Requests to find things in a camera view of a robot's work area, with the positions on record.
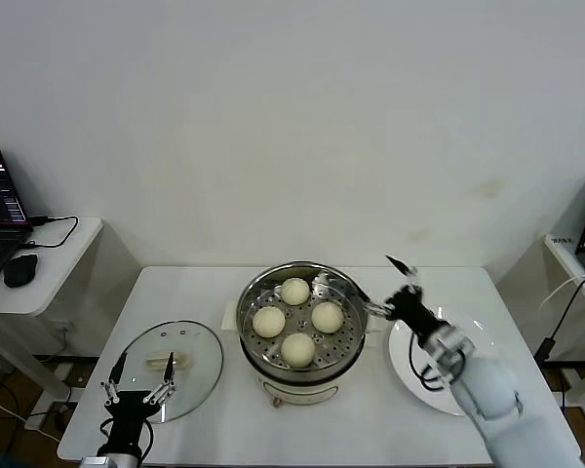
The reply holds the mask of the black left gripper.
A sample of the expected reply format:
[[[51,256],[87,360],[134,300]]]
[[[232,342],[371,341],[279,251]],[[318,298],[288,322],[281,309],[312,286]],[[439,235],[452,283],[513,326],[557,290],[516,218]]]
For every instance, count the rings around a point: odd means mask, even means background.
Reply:
[[[157,414],[160,404],[164,404],[176,391],[174,352],[169,355],[162,382],[149,394],[145,390],[118,391],[126,360],[127,352],[124,351],[108,378],[100,384],[106,394],[104,404],[110,417],[99,426],[106,442],[97,450],[97,456],[116,453],[145,458],[154,444],[154,430],[149,418]],[[147,428],[149,441],[146,449],[142,450],[139,441],[144,427]]]

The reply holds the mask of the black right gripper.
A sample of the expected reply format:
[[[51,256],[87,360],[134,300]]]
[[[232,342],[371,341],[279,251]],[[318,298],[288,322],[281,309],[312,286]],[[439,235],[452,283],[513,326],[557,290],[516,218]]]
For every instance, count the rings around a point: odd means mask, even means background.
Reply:
[[[416,268],[391,255],[385,257],[406,278],[406,285],[385,303],[374,301],[364,291],[357,292],[363,309],[367,315],[404,322],[416,336],[430,336],[444,325],[444,321],[423,304],[423,290],[418,283]]]

